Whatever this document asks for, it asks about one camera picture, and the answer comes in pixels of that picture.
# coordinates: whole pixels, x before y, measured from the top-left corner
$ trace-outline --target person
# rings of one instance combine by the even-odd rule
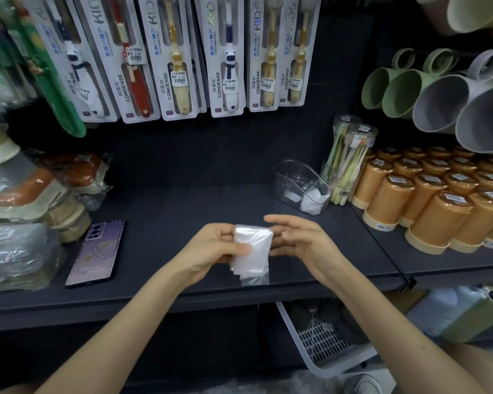
[[[274,237],[270,256],[295,256],[343,301],[380,354],[403,394],[492,394],[471,373],[419,331],[343,256],[315,222],[267,215]],[[245,255],[234,225],[205,225],[160,268],[135,297],[66,361],[37,394],[113,394],[123,388],[146,344],[175,298],[216,262]],[[371,377],[350,381],[355,394],[378,394]],[[18,391],[30,392],[28,386]]]

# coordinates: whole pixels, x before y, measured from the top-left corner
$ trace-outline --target purple smartphone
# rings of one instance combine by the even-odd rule
[[[124,224],[120,219],[89,227],[66,286],[87,285],[111,277]]]

